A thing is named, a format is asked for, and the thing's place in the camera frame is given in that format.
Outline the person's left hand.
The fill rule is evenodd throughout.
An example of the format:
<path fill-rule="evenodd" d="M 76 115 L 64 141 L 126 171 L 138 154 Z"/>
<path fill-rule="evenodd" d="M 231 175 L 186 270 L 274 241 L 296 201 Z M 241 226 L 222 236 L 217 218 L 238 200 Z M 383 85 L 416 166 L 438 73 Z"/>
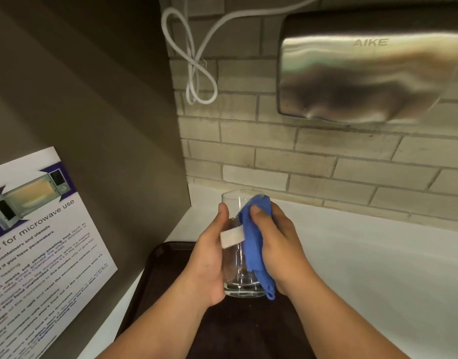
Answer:
<path fill-rule="evenodd" d="M 198 237 L 185 274 L 196 288 L 196 297 L 204 308 L 220 303 L 225 297 L 222 268 L 223 249 L 208 250 L 208 227 Z"/>

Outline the person's right hand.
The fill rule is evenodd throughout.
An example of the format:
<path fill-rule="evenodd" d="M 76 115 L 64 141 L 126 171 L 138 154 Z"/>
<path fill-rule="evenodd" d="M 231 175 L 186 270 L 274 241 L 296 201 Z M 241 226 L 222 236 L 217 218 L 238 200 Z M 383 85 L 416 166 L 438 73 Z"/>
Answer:
<path fill-rule="evenodd" d="M 262 257 L 279 292 L 289 295 L 303 274 L 312 271 L 293 222 L 271 203 L 271 250 Z"/>

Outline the blue cleaning cloth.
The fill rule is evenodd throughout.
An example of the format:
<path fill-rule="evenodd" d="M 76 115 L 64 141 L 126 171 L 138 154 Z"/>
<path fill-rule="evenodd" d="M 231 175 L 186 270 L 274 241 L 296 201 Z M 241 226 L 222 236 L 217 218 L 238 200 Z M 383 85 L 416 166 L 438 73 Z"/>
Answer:
<path fill-rule="evenodd" d="M 269 196 L 258 194 L 249 199 L 237 214 L 237 219 L 242 225 L 244 233 L 244 256 L 246 266 L 252 272 L 257 281 L 265 291 L 265 295 L 269 300 L 275 299 L 276 285 L 274 279 L 269 275 L 262 257 L 263 237 L 260 229 L 253 222 L 250 216 L 250 208 L 252 206 L 259 207 L 270 218 L 272 218 L 271 200 Z"/>

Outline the clear drinking glass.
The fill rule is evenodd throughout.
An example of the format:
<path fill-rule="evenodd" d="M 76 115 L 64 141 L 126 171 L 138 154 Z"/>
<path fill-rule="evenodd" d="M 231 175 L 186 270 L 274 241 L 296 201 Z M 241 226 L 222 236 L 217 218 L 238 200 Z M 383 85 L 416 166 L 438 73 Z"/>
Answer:
<path fill-rule="evenodd" d="M 256 195 L 257 190 L 234 190 L 222 194 L 229 212 L 229 220 L 220 235 L 222 245 L 222 271 L 224 293 L 235 298 L 259 298 L 265 295 L 256 275 L 247 268 L 244 252 L 243 227 L 239 221 L 240 210 Z"/>

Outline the person's left forearm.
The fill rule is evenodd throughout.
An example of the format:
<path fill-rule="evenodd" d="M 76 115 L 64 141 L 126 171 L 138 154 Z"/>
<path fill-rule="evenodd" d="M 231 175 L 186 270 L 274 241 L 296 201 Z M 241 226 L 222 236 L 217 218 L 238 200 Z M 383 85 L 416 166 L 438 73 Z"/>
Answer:
<path fill-rule="evenodd" d="M 186 359 L 207 309 L 208 286 L 187 272 L 95 359 Z"/>

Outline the person's right forearm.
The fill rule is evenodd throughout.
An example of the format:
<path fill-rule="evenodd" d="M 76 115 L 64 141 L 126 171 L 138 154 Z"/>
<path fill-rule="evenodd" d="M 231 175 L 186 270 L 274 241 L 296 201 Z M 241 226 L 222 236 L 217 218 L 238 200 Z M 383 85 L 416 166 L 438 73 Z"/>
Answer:
<path fill-rule="evenodd" d="M 276 283 L 294 306 L 316 359 L 411 359 L 314 273 Z"/>

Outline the dark brown tray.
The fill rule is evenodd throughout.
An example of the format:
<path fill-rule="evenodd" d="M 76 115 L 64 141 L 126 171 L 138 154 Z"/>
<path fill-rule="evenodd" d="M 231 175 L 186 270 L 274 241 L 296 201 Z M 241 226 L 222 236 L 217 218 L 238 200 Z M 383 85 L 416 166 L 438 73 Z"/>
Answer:
<path fill-rule="evenodd" d="M 172 241 L 148 256 L 117 337 L 170 287 L 185 268 L 195 242 Z M 202 318 L 187 359 L 316 359 L 287 296 L 225 299 Z"/>

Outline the microwave instruction poster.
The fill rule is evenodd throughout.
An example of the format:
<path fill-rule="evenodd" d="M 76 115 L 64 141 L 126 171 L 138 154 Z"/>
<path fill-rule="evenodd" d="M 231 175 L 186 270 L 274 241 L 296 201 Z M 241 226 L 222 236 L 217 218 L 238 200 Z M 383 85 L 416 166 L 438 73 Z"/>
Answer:
<path fill-rule="evenodd" d="M 0 359 L 40 359 L 117 270 L 54 147 L 0 165 Z"/>

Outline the stainless steel hand dryer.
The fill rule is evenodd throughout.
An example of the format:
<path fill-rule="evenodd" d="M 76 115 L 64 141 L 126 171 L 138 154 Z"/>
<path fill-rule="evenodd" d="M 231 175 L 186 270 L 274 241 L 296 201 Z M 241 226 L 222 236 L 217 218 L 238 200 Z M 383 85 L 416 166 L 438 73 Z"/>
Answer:
<path fill-rule="evenodd" d="M 281 26 L 281 115 L 340 124 L 413 120 L 458 72 L 458 1 L 322 10 Z"/>

